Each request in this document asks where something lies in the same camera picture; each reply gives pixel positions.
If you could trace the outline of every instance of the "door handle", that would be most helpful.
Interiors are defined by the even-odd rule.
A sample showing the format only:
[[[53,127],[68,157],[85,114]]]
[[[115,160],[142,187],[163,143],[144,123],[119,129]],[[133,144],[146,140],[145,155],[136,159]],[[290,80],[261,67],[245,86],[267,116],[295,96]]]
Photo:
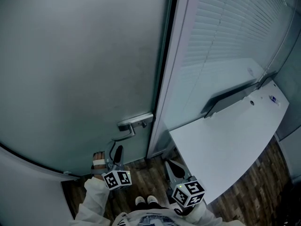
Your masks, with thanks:
[[[145,128],[148,123],[152,123],[153,121],[153,114],[152,113],[146,113],[143,115],[136,116],[134,118],[121,121],[117,123],[117,126],[119,128],[119,131],[126,131],[129,130],[129,134],[123,136],[123,137],[115,137],[112,138],[113,141],[123,141],[129,138],[132,138],[136,135],[134,128],[137,126],[142,126]]]

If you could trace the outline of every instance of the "shoe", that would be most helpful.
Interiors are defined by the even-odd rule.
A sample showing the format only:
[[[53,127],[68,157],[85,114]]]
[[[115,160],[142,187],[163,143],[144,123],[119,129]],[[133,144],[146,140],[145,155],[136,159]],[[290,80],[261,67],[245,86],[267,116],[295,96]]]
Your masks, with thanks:
[[[145,203],[145,199],[142,198],[141,196],[136,197],[135,199],[135,204],[138,205],[139,203],[144,202]]]
[[[155,198],[155,196],[150,195],[150,196],[147,197],[147,203],[150,204],[151,202],[158,203],[158,200]]]

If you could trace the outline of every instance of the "laminate floor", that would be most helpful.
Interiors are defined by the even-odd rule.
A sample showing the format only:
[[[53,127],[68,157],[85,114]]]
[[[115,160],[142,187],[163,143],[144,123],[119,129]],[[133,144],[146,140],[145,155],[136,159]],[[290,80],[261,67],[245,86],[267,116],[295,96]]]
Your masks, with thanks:
[[[176,152],[172,159],[182,163]],[[135,206],[137,196],[154,195],[161,206],[169,205],[166,197],[167,182],[163,160],[160,156],[150,160],[140,159],[125,165],[131,171],[133,185],[110,193],[106,204],[105,217],[111,222],[121,212],[130,212]],[[82,177],[78,182],[62,182],[65,198],[73,216],[78,212],[86,191]],[[208,208],[224,221],[240,220],[248,226],[276,225],[277,207],[281,201],[281,192],[289,182],[286,163],[279,145],[273,137],[250,169],[225,193],[208,205]]]

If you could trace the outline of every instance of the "white jacket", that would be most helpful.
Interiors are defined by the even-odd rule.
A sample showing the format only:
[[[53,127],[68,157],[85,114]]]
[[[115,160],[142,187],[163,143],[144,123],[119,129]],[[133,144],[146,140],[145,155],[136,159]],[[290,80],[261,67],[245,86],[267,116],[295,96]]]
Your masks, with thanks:
[[[79,205],[79,212],[70,226],[109,226],[110,221],[103,217],[109,196],[109,189],[102,180],[89,179],[85,183],[86,198]],[[204,202],[199,203],[188,216],[179,216],[171,209],[137,210],[120,213],[113,226],[243,226],[237,220],[225,223],[222,218],[215,218],[207,210]]]

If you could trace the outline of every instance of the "white desk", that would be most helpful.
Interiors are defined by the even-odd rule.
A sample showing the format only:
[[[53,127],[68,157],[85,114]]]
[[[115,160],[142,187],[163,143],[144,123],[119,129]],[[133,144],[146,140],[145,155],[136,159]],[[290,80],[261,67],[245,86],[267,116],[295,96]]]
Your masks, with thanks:
[[[288,105],[271,81],[211,118],[170,131],[191,174],[203,182],[206,203],[224,193],[255,162],[276,132]]]

